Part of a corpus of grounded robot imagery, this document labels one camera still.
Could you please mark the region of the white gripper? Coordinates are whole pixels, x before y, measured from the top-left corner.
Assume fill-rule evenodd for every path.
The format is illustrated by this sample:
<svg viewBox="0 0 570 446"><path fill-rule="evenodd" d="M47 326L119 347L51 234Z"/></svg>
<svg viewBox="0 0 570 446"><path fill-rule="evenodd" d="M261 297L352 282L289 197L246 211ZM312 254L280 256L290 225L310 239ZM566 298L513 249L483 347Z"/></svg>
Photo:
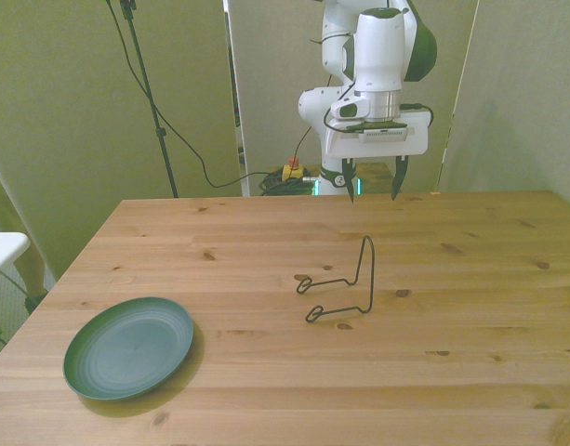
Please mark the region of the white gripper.
<svg viewBox="0 0 570 446"><path fill-rule="evenodd" d="M397 156L391 185L391 199L396 200L407 173L409 155L423 154L429 147L429 112L402 112L395 123L405 127L342 133L327 128L324 150L329 158L370 158ZM354 202L355 163L342 160L342 175L351 202Z"/></svg>

